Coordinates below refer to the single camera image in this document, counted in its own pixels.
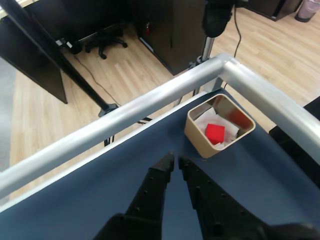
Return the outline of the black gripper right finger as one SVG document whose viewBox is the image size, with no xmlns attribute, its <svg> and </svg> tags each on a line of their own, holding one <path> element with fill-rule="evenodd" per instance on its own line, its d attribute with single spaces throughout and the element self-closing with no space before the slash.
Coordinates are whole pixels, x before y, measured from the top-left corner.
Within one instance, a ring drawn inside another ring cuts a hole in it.
<svg viewBox="0 0 320 240">
<path fill-rule="evenodd" d="M 270 240 L 269 226 L 250 213 L 192 160 L 180 156 L 178 167 L 204 240 Z"/>
</svg>

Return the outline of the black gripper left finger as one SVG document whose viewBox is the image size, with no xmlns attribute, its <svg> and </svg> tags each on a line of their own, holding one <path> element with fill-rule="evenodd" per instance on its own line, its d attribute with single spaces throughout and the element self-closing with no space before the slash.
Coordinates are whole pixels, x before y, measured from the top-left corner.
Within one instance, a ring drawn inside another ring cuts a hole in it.
<svg viewBox="0 0 320 240">
<path fill-rule="evenodd" d="M 167 184 L 175 158 L 167 153 L 151 166 L 125 213 L 112 216 L 95 240 L 160 240 Z"/>
</svg>

